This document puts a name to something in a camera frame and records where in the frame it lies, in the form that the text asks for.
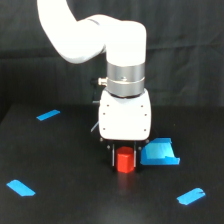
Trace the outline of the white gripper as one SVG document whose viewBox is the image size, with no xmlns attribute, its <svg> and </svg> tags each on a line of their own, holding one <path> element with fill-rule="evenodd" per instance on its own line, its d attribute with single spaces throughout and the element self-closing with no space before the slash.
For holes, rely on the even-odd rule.
<svg viewBox="0 0 224 224">
<path fill-rule="evenodd" d="M 99 101 L 100 136 L 113 141 L 144 141 L 151 131 L 151 103 L 147 90 L 134 98 L 118 98 L 103 90 Z M 111 145 L 111 168 L 117 170 L 115 144 Z M 134 167 L 140 171 L 141 147 L 134 142 Z"/>
</svg>

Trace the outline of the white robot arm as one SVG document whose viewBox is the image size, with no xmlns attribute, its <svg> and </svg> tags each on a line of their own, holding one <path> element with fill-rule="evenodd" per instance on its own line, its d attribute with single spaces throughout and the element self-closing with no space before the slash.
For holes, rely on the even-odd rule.
<svg viewBox="0 0 224 224">
<path fill-rule="evenodd" d="M 151 130 L 151 103 L 145 83 L 147 32 L 135 21 L 98 14 L 77 20 L 66 0 L 37 0 L 43 30 L 58 54 L 73 64 L 106 55 L 107 73 L 98 80 L 98 127 L 122 173 L 137 168 L 141 144 Z"/>
</svg>

